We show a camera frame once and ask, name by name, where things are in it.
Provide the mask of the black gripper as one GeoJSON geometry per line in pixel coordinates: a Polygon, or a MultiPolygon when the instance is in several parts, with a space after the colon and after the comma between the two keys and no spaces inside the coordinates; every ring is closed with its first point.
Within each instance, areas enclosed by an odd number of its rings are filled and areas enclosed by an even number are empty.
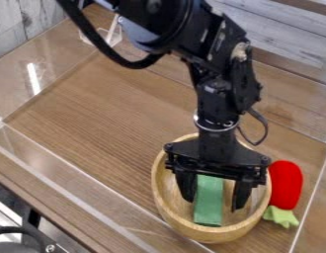
{"type": "Polygon", "coordinates": [[[194,202],[196,176],[207,175],[238,181],[234,188],[233,211],[249,201],[253,186],[267,183],[267,156],[246,146],[233,130],[210,133],[202,130],[196,137],[170,142],[166,168],[175,174],[182,197],[194,202]]]}

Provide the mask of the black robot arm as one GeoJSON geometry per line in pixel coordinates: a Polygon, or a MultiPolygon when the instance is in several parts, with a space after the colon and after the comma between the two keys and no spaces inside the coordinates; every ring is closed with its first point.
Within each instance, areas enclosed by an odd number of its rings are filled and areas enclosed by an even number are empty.
{"type": "Polygon", "coordinates": [[[147,56],[131,61],[104,41],[71,0],[56,0],[98,49],[127,68],[143,69],[168,53],[179,55],[196,92],[191,140],[164,145],[164,166],[175,175],[183,198],[198,196],[202,175],[235,182],[233,209],[242,209],[254,188],[267,182],[271,159],[243,146],[241,116],[267,119],[254,109],[263,85],[257,79],[247,32],[206,0],[95,0],[116,13],[132,44],[147,56]]]}

